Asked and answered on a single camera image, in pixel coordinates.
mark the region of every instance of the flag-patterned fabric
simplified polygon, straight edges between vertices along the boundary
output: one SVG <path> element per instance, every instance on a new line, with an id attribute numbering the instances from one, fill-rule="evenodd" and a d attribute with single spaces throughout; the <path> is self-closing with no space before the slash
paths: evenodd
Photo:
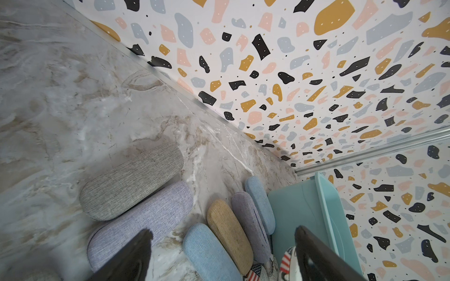
<path id="1" fill-rule="evenodd" d="M 250 271 L 245 276 L 245 281 L 260 281 L 261 267 L 262 265 L 260 263 L 252 265 Z"/>

